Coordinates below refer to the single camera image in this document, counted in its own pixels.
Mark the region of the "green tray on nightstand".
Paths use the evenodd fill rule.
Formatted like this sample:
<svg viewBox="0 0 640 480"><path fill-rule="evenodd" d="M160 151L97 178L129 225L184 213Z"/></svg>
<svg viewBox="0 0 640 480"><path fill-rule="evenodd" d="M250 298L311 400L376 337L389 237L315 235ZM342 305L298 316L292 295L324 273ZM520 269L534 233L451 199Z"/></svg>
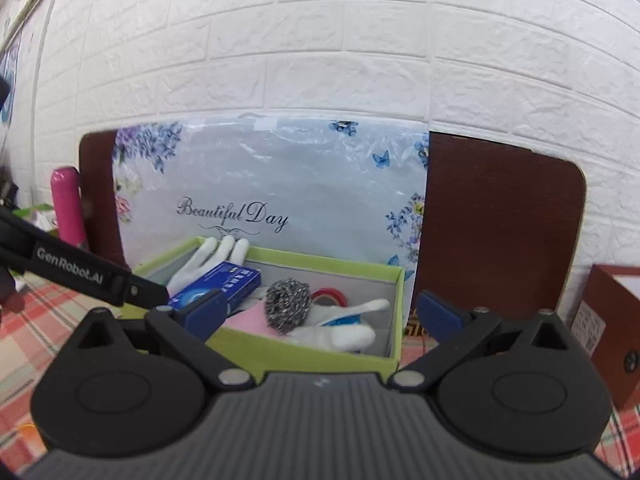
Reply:
<svg viewBox="0 0 640 480"><path fill-rule="evenodd" d="M58 236L58 222L54 208L49 204L38 204L26 208L15 209L13 213L41 231Z"/></svg>

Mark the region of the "brown shoe box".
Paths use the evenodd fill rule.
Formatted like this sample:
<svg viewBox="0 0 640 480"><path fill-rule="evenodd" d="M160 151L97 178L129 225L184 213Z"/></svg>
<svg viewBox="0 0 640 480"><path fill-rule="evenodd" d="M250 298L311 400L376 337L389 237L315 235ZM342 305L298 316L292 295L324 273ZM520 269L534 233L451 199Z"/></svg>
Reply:
<svg viewBox="0 0 640 480"><path fill-rule="evenodd" d="M639 403L639 269L595 264L570 331L597 367L618 410Z"/></svg>

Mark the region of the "floral plastic bedding bag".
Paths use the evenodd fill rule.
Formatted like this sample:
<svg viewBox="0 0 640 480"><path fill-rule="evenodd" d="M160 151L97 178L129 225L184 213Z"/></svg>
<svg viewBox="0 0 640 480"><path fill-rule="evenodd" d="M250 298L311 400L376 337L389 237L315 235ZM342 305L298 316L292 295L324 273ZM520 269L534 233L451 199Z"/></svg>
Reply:
<svg viewBox="0 0 640 480"><path fill-rule="evenodd" d="M241 116L118 130L122 251L138 266L191 237L400 266L416 281L430 136L418 122Z"/></svg>

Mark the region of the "plaid bed sheet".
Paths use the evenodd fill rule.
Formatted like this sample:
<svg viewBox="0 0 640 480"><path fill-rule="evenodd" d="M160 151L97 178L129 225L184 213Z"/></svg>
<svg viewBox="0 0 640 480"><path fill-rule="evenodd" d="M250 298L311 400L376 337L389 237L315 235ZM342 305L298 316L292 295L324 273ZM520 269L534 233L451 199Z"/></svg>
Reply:
<svg viewBox="0 0 640 480"><path fill-rule="evenodd" d="M1 307L1 461L21 474L46 452L30 417L32 389L58 349L89 310L102 302L29 275ZM401 364L435 341L410 318ZM596 454L622 476L639 472L639 405L614 410Z"/></svg>

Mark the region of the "steel wool scrubber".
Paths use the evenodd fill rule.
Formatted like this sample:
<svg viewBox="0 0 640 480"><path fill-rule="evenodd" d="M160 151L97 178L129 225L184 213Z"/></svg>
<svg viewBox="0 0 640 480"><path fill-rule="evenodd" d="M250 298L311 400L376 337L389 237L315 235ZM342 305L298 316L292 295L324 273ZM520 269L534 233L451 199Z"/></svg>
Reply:
<svg viewBox="0 0 640 480"><path fill-rule="evenodd" d="M310 305L311 292L307 283L295 278L277 281L266 292L268 326L279 334L287 334L305 323Z"/></svg>

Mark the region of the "light green storage box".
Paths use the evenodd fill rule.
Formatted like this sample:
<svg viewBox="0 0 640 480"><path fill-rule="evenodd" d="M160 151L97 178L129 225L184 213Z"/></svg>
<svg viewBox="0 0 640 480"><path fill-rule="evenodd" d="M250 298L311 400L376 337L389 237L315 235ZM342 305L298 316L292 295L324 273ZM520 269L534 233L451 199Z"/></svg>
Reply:
<svg viewBox="0 0 640 480"><path fill-rule="evenodd" d="M405 271L363 263L252 247L245 264L262 282L207 344L256 379L269 372L376 373L387 378L400 361ZM301 326L285 334L271 328L267 289L292 278L312 292L340 292L344 307L311 304Z"/></svg>

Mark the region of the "long dark blue box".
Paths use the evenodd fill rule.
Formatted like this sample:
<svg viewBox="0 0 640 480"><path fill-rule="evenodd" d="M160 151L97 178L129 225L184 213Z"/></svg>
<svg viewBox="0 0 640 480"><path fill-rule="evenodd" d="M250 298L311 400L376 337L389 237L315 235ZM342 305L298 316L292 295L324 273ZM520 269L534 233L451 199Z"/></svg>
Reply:
<svg viewBox="0 0 640 480"><path fill-rule="evenodd" d="M227 315L232 315L261 284L262 274L259 270L224 261L177 292L170 298L169 304L175 309L182 309L211 290L218 289L227 300Z"/></svg>

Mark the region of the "pink thermos bottle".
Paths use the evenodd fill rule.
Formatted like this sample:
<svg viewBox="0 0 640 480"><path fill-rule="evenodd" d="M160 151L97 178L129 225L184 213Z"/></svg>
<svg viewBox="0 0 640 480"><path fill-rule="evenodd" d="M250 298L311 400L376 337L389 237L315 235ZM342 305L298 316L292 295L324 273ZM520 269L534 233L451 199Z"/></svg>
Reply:
<svg viewBox="0 0 640 480"><path fill-rule="evenodd" d="M79 172L73 166L53 170L50 179L58 236L65 243L88 248L84 212L80 197Z"/></svg>

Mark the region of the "white pink glove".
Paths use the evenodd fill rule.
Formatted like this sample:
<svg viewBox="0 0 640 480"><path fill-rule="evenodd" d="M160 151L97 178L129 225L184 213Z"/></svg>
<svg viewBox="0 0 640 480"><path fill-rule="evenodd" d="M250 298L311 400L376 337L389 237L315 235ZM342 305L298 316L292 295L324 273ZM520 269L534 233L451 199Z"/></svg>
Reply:
<svg viewBox="0 0 640 480"><path fill-rule="evenodd" d="M383 298L346 308L311 304L302 326L287 334L279 334L268 326L263 299L253 307L230 316L222 327L316 350L363 352L374 344L376 335L374 328L363 321L362 316L385 312L389 308L390 302Z"/></svg>
<svg viewBox="0 0 640 480"><path fill-rule="evenodd" d="M218 264L230 262L242 266L249 249L250 241L247 238L236 240L233 236L226 235L220 242L215 237L206 238L192 257L169 280L169 296L175 296Z"/></svg>

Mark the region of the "red tape roll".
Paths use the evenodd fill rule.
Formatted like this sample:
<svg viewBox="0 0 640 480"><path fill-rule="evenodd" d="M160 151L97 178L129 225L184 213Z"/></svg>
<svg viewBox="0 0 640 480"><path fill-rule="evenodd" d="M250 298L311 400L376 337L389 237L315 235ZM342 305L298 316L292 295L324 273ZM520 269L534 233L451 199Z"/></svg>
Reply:
<svg viewBox="0 0 640 480"><path fill-rule="evenodd" d="M323 307L347 307L347 298L334 287L322 287L311 294L311 301Z"/></svg>

